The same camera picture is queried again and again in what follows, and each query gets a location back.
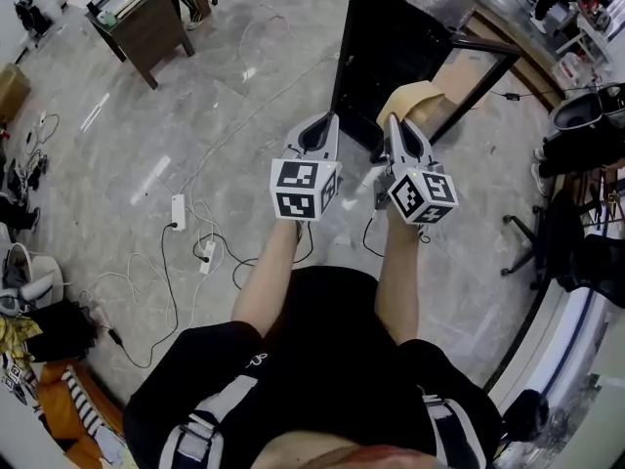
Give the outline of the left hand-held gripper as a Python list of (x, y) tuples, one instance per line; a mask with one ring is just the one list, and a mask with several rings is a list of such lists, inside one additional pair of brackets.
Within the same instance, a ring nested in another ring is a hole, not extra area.
[(291, 129), (271, 162), (270, 190), (278, 219), (317, 222), (339, 190), (339, 116), (316, 114)]

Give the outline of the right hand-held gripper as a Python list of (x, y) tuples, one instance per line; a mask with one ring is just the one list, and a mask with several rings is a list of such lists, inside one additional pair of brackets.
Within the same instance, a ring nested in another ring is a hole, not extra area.
[[(450, 175), (433, 159), (429, 139), (408, 118), (390, 113), (385, 148), (394, 180), (388, 195), (406, 224), (435, 224), (459, 205)], [(404, 162), (404, 152), (416, 160)]]

